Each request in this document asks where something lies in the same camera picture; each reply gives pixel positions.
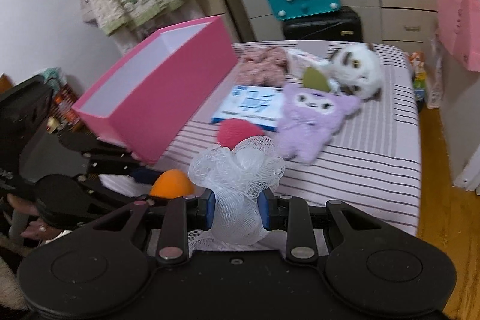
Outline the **person's left hand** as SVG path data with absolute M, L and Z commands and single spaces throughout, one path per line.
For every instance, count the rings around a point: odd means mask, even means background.
M 30 201 L 24 200 L 13 194 L 7 195 L 8 203 L 14 208 L 16 212 L 26 214 L 27 216 L 36 216 L 35 221 L 30 222 L 27 227 L 21 232 L 21 236 L 26 239 L 35 241 L 50 241 L 59 236 L 63 231 L 49 226 L 39 216 L 38 209 Z

